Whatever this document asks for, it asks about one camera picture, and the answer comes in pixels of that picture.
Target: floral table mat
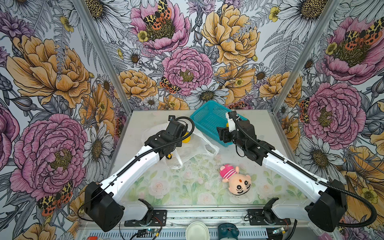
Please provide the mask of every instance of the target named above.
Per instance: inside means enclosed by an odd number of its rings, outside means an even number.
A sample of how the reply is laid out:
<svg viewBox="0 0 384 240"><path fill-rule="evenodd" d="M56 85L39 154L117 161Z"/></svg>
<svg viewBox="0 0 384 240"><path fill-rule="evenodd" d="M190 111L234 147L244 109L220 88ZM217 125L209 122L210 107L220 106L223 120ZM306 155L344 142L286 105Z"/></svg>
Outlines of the floral table mat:
<svg viewBox="0 0 384 240"><path fill-rule="evenodd" d="M134 183L123 200L140 198L153 206L162 206L265 204L272 197L297 201L306 198L271 170L248 159L227 158L220 154L216 157L197 155L181 169L169 169L165 161L160 161ZM224 164L239 166L241 174L251 176L252 186L247 193L235 196L229 192L228 183L222 183L219 174Z"/></svg>

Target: plush doll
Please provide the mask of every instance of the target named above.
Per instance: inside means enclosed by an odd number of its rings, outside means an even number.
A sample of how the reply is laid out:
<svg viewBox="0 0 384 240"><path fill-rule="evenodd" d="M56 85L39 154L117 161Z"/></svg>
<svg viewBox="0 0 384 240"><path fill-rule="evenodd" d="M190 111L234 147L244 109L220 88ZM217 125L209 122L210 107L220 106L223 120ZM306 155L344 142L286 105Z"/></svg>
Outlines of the plush doll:
<svg viewBox="0 0 384 240"><path fill-rule="evenodd" d="M220 168L220 175L223 177L223 182L228 182L228 190L235 195L242 195L251 188L251 177L239 174L239 167L232 167L226 164Z"/></svg>

